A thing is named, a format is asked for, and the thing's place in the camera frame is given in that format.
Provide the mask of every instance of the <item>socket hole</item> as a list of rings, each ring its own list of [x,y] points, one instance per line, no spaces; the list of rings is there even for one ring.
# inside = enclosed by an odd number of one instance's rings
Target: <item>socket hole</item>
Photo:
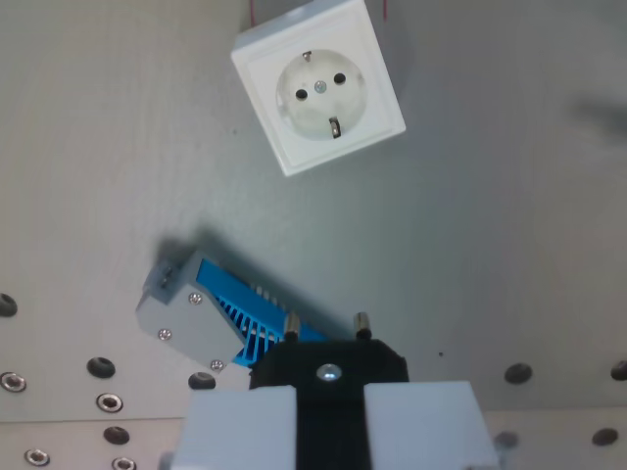
[[[627,360],[621,360],[611,368],[611,378],[619,382],[627,380]]]
[[[120,426],[107,428],[102,435],[105,438],[105,441],[115,446],[123,446],[130,441],[130,434],[128,434],[128,431]]]
[[[599,447],[611,446],[618,441],[618,431],[612,428],[599,429],[592,437],[592,444]]]
[[[116,373],[114,364],[105,357],[93,357],[87,361],[87,370],[99,379],[110,379]]]
[[[519,362],[507,368],[505,379],[512,385],[521,385],[531,379],[533,369],[530,365]]]
[[[216,387],[216,379],[207,372],[196,372],[189,376],[187,385],[192,390],[212,390]]]
[[[18,313],[18,303],[13,297],[6,294],[0,294],[0,316],[14,316]]]
[[[344,75],[343,73],[336,73],[333,77],[333,81],[336,85],[343,85],[344,83],[346,83],[346,75]]]

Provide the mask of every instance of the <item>black hole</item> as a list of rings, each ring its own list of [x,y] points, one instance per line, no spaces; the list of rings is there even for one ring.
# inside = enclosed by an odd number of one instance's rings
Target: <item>black hole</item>
[[[621,360],[611,368],[611,378],[624,382],[627,380],[627,360]]]
[[[502,449],[514,448],[518,446],[518,435],[510,431],[503,431],[494,438],[494,444]]]
[[[105,440],[110,444],[115,444],[116,446],[123,446],[124,444],[130,441],[130,435],[128,431],[120,426],[112,426],[111,428],[105,429],[105,432],[102,434]]]
[[[14,387],[14,388],[19,387],[20,384],[22,383],[20,379],[17,379],[15,377],[8,377],[6,382],[9,387]]]
[[[132,468],[134,468],[134,466],[132,463],[126,460],[122,460],[118,462],[118,468],[120,468],[120,470],[131,470]]]
[[[196,372],[189,376],[187,385],[192,390],[212,390],[216,387],[216,379],[207,372]]]
[[[611,446],[618,441],[618,431],[612,428],[599,429],[592,437],[592,444],[595,446]]]
[[[102,404],[104,404],[108,408],[115,408],[116,406],[118,406],[118,401],[116,399],[103,399]]]
[[[87,370],[94,377],[109,379],[116,373],[114,364],[105,357],[93,357],[87,361]]]
[[[507,368],[505,379],[512,385],[520,385],[527,382],[533,375],[533,369],[522,362]]]
[[[11,296],[0,294],[0,316],[13,316],[18,313],[18,303]]]

